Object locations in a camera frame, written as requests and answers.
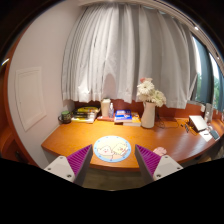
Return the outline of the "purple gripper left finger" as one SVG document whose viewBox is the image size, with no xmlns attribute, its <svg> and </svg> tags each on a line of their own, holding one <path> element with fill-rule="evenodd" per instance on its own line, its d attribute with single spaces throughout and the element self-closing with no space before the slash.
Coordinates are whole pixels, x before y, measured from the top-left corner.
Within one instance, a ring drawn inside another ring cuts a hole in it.
<svg viewBox="0 0 224 224">
<path fill-rule="evenodd" d="M 88 145 L 67 157 L 58 156 L 45 171 L 82 186 L 92 155 L 92 146 Z"/>
</svg>

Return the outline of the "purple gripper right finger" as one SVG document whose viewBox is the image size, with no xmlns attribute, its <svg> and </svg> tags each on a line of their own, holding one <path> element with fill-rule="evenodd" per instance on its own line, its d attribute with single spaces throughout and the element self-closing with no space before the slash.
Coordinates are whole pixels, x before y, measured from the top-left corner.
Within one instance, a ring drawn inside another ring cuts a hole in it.
<svg viewBox="0 0 224 224">
<path fill-rule="evenodd" d="M 182 169 L 182 166 L 169 155 L 160 156 L 140 145 L 135 145 L 135 157 L 146 184 Z"/>
</svg>

